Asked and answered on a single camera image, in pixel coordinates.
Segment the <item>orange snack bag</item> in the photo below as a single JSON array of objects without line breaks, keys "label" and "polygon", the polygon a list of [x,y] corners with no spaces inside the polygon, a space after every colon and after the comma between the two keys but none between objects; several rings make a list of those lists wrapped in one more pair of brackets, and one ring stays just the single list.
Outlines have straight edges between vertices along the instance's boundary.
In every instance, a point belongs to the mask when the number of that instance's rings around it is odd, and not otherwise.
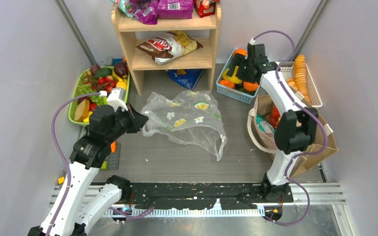
[{"label": "orange snack bag", "polygon": [[276,105],[273,106],[273,109],[269,115],[269,123],[273,126],[274,129],[277,129],[277,126],[279,125],[281,119],[281,115],[279,113],[278,108]]}]

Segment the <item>teal snack bag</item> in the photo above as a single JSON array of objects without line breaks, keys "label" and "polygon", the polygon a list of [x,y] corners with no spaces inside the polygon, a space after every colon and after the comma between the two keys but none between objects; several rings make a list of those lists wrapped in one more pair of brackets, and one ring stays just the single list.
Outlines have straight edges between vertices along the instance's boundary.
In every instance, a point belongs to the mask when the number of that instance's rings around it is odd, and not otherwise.
[{"label": "teal snack bag", "polygon": [[262,116],[256,115],[255,121],[256,121],[258,128],[263,133],[265,133],[266,135],[274,135],[275,130],[274,130],[273,126],[270,123],[268,123],[267,121],[265,121]]}]

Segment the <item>clear plastic bag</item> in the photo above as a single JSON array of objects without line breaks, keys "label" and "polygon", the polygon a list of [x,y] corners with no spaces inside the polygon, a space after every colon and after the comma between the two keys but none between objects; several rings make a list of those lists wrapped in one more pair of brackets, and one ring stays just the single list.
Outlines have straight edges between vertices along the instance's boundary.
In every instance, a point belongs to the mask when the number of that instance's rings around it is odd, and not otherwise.
[{"label": "clear plastic bag", "polygon": [[152,92],[141,114],[149,118],[143,136],[166,135],[174,143],[199,146],[221,160],[227,135],[211,91],[185,90],[173,99]]}]

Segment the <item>Chuba chips bag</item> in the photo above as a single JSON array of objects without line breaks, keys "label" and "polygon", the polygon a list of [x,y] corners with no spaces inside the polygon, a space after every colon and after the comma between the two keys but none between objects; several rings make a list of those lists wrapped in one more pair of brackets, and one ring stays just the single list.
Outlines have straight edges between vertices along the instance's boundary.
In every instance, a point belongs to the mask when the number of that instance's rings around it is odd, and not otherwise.
[{"label": "Chuba chips bag", "polygon": [[203,45],[182,30],[168,31],[136,46],[158,65],[203,48]]}]

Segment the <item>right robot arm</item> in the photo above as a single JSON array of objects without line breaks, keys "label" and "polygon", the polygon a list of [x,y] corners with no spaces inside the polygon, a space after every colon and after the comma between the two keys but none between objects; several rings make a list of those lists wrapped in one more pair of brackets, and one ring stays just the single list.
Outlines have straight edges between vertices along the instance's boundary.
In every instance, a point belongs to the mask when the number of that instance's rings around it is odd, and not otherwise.
[{"label": "right robot arm", "polygon": [[233,66],[238,66],[239,79],[258,83],[268,93],[281,116],[274,134],[276,156],[260,185],[261,198],[276,201],[287,193],[299,155],[315,141],[318,112],[294,94],[279,66],[269,62],[264,44],[248,43],[246,56],[236,55]]}]

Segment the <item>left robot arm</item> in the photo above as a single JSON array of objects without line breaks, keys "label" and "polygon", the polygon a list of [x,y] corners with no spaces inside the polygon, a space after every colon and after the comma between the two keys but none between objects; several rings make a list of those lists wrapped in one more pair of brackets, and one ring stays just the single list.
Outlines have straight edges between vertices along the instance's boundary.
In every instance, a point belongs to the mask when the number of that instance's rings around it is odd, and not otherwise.
[{"label": "left robot arm", "polygon": [[118,108],[110,105],[96,107],[90,115],[88,133],[73,146],[68,179],[62,185],[50,213],[28,234],[86,236],[109,207],[121,200],[129,200],[132,193],[129,180],[113,175],[102,190],[86,206],[82,206],[90,184],[111,153],[112,143],[125,133],[137,133],[148,120],[130,104]]}]

